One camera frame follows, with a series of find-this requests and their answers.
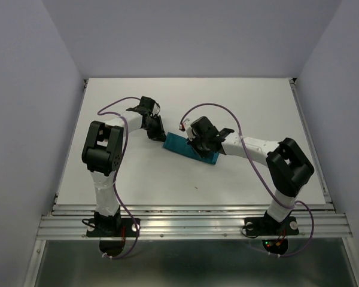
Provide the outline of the teal cloth napkin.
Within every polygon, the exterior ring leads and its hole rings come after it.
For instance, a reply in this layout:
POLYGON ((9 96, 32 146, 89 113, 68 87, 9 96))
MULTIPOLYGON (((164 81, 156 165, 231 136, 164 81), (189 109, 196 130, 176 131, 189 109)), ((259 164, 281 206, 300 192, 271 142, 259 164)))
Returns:
POLYGON ((187 139, 169 132, 166 135, 166 140, 164 141, 163 148, 179 154, 181 156, 201 161, 203 163, 215 165, 217 163, 219 153, 212 152, 206 157, 201 157, 188 143, 187 139))

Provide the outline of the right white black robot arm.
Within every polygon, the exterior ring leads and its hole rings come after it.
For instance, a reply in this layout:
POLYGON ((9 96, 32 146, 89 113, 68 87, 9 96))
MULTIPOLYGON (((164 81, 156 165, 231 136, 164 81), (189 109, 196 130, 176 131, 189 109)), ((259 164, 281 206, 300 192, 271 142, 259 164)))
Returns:
POLYGON ((212 152, 246 158, 272 197, 263 219, 270 233, 285 226, 300 190, 314 174, 314 166, 292 138, 265 141, 243 136, 241 132, 214 126, 207 129, 186 128, 188 143, 201 156, 212 152))

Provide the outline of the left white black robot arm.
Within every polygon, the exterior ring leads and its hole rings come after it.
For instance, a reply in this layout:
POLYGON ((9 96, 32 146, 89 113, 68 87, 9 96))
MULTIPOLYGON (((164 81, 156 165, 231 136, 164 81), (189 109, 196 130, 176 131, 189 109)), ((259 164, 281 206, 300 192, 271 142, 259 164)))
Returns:
POLYGON ((117 218, 120 204, 114 192, 114 182, 129 133, 143 129, 150 140, 164 142, 166 134, 159 111, 157 103, 140 104, 105 123, 93 121, 89 125, 81 159, 95 186, 95 218, 101 219, 100 227, 109 236, 121 230, 121 221, 117 218))

